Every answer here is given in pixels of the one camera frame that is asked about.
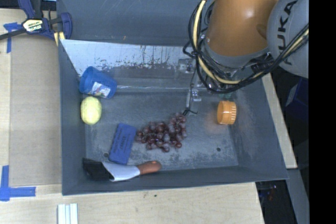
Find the orange lid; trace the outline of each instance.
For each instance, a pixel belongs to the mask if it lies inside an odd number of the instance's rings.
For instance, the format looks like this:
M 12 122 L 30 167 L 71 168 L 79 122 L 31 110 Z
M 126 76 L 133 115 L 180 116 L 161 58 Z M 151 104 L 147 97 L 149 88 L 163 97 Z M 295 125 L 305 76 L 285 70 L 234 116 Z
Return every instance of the orange lid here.
M 219 124 L 234 124 L 237 115 L 235 102 L 220 101 L 217 108 L 217 121 Z

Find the blue eraser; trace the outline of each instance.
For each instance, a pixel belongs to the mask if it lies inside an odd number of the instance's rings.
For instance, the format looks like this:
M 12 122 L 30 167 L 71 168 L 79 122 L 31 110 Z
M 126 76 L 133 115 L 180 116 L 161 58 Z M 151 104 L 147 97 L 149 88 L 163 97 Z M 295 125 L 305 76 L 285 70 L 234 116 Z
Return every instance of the blue eraser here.
M 135 127 L 119 123 L 109 155 L 111 162 L 127 164 L 136 132 Z

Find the yellow ball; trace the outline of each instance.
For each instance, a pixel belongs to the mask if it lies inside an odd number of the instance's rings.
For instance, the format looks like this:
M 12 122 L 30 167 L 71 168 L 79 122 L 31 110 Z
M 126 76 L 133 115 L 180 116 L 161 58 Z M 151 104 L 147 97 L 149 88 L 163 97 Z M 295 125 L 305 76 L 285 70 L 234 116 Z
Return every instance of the yellow ball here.
M 80 105 L 80 115 L 86 124 L 96 124 L 101 117 L 101 103 L 99 99 L 93 96 L 86 97 Z

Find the clamp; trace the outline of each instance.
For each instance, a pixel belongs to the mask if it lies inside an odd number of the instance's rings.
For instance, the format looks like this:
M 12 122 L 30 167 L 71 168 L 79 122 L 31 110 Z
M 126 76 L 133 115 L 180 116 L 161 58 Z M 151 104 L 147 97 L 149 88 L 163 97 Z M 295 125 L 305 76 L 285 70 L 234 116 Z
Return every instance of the clamp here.
M 41 10 L 42 0 L 17 0 L 27 18 L 21 23 L 22 28 L 16 31 L 0 35 L 0 40 L 17 36 L 23 33 L 29 35 L 41 35 L 58 42 L 58 36 L 69 39 L 72 32 L 72 22 L 69 13 L 61 13 L 56 19 L 46 19 Z M 53 24 L 62 23 L 62 32 L 53 30 Z

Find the knife handle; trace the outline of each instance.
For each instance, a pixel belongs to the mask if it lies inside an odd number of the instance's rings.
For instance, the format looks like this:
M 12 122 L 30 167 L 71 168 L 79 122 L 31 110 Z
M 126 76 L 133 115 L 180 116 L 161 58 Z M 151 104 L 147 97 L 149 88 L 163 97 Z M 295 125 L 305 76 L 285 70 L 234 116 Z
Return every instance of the knife handle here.
M 149 162 L 145 162 L 143 164 L 137 165 L 137 168 L 140 171 L 140 175 L 155 173 L 158 170 L 160 170 L 161 167 L 162 167 L 161 163 L 157 161 L 149 161 Z

